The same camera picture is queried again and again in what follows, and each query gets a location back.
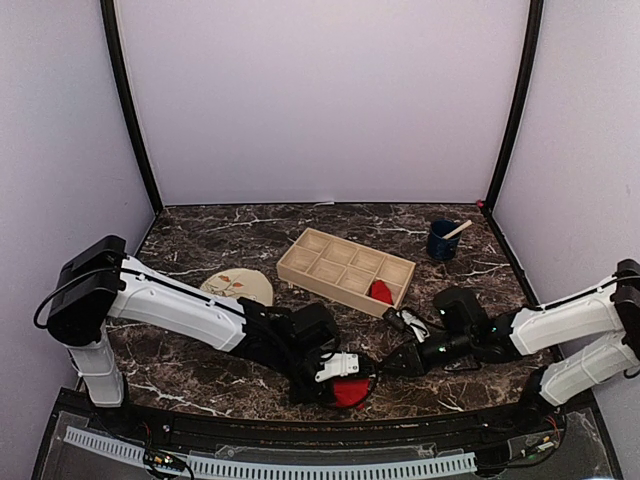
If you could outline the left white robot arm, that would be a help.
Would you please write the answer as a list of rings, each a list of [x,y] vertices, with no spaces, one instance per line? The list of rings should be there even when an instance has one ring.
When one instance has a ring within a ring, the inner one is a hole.
[[[355,356],[324,348],[337,344],[338,329],[323,305],[291,311],[208,294],[148,268],[125,245],[108,235],[66,263],[33,317],[67,348],[103,421],[120,436],[134,435],[141,415],[125,401],[108,318],[156,326],[270,368],[289,380],[297,402],[330,397],[330,379],[358,371]]]

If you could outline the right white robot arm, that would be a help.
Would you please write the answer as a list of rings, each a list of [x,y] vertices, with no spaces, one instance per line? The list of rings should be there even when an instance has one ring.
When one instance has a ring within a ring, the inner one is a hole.
[[[449,287],[434,297],[433,305],[443,330],[397,347],[382,371],[418,377],[465,356],[486,364],[509,363],[578,338],[595,338],[531,375],[510,413],[511,426],[521,434],[545,422],[549,408],[639,366],[639,264],[632,259],[620,261],[613,275],[577,294],[495,317],[467,288]]]

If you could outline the red santa sock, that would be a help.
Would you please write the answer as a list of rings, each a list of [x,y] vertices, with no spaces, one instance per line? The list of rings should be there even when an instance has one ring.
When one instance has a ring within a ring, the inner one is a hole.
[[[370,298],[388,304],[393,305],[393,294],[391,289],[387,286],[387,284],[382,280],[375,280],[370,288],[368,295]]]
[[[370,386],[371,380],[369,378],[334,381],[335,406],[342,409],[361,409],[369,395]]]

